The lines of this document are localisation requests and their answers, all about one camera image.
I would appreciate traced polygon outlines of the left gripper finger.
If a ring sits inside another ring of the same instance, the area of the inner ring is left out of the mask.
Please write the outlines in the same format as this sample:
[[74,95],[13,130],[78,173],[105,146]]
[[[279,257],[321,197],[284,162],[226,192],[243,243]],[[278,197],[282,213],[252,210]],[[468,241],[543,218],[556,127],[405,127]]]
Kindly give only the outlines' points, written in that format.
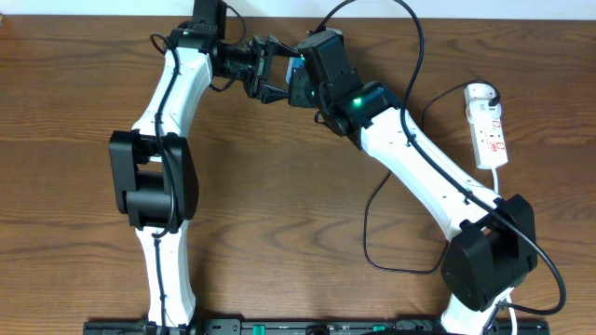
[[286,100],[290,96],[287,89],[261,84],[258,89],[258,98],[262,104],[269,104],[276,101]]
[[297,50],[296,47],[290,47],[279,39],[277,39],[274,35],[268,35],[266,40],[268,47],[267,51],[269,55],[272,56],[282,56],[282,57],[289,57],[289,58],[300,58],[301,54]]

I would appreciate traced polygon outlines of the blue Galaxy smartphone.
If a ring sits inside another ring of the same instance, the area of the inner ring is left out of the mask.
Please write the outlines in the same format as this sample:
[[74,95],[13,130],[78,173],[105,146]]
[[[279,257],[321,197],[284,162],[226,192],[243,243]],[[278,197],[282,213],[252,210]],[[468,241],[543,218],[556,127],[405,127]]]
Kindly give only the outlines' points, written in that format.
[[286,72],[285,82],[288,86],[291,85],[291,80],[293,78],[294,71],[298,68],[304,66],[304,62],[302,58],[289,58],[288,68]]

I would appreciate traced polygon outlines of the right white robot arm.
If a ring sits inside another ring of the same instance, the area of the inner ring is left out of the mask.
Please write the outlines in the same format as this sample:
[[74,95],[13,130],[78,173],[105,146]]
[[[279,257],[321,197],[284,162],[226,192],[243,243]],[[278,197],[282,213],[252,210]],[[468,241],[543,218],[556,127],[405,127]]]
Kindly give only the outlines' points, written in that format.
[[333,30],[297,47],[318,120],[386,166],[423,204],[449,242],[441,266],[452,293],[440,323],[481,334],[496,306],[537,266],[535,214],[520,195],[503,199],[471,178],[418,128],[378,81],[363,84]]

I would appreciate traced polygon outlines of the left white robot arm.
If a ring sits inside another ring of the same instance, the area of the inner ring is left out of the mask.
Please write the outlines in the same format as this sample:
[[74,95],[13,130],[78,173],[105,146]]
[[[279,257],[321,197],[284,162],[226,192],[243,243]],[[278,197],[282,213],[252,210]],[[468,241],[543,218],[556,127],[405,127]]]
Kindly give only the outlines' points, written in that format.
[[223,41],[215,27],[176,28],[150,39],[164,57],[164,69],[145,112],[109,141],[115,200],[135,230],[145,258],[150,289],[147,334],[190,328],[196,296],[190,283],[187,230],[198,203],[199,184],[188,134],[198,103],[220,76],[241,81],[248,95],[264,103],[288,98],[269,86],[274,57],[295,67],[304,62],[296,47],[274,36],[254,37],[245,47]]

